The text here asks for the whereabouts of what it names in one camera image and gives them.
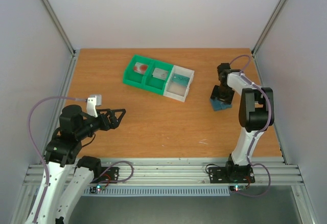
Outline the teal leather card holder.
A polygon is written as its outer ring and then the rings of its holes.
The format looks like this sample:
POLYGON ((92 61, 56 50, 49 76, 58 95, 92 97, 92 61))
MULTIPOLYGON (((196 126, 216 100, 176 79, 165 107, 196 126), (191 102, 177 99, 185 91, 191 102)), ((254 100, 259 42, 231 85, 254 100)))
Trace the teal leather card holder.
POLYGON ((217 99, 210 99, 211 106, 213 108, 213 111, 219 111, 219 110, 225 110, 232 108, 231 104, 225 104, 217 99))

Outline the white translucent bin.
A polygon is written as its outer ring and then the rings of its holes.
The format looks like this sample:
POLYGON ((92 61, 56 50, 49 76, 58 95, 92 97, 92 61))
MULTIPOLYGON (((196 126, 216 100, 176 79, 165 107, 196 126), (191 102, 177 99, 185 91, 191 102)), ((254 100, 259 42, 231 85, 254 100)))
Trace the white translucent bin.
POLYGON ((194 79, 194 73, 195 73, 195 71, 193 71, 193 70, 174 65, 173 69, 168 77, 163 96, 180 101, 180 102, 185 102, 186 97, 190 90, 190 85, 194 79), (185 86, 181 86, 179 84, 173 83, 172 77, 173 77, 174 73, 178 73, 178 74, 190 77, 188 86, 185 87, 185 86))

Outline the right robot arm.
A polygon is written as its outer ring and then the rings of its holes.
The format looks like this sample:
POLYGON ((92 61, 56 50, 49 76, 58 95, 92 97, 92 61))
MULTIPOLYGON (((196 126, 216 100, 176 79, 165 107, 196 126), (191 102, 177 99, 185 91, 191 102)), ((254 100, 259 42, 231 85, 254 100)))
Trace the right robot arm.
POLYGON ((240 95, 241 133, 225 166, 211 168, 211 182, 254 183, 250 161, 260 137, 274 123, 273 90, 250 81, 241 70, 232 69, 229 63, 217 66, 217 72, 220 84, 214 86, 209 100, 213 110, 219 111, 231 108, 234 94, 240 95))

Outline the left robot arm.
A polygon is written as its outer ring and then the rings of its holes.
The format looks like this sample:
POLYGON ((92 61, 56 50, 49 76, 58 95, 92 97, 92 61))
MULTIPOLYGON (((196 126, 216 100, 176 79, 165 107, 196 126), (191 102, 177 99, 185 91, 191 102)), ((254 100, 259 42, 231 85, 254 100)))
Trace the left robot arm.
POLYGON ((59 127, 41 157, 43 176, 26 223, 69 222, 84 189, 104 174, 99 158, 76 159, 82 140, 99 130, 118 128, 125 113, 125 109, 97 109, 91 116, 78 105, 62 110, 59 127))

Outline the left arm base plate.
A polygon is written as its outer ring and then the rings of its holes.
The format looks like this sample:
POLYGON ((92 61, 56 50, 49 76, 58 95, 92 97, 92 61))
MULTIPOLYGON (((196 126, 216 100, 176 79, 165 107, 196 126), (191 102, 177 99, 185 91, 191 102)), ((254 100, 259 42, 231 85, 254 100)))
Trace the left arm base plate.
POLYGON ((93 181, 93 183, 113 183, 115 184, 119 179, 119 167, 111 167, 109 170, 105 171, 106 167, 101 168, 101 173, 104 173, 102 176, 93 181))

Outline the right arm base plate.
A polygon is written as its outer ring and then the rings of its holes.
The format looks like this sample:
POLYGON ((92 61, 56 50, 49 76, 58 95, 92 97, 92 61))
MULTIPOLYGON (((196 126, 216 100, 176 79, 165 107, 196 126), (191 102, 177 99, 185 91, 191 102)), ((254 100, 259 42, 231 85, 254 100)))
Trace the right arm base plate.
POLYGON ((218 166, 208 164, 205 172, 211 184, 252 184, 255 183, 253 169, 250 165, 246 166, 218 166))

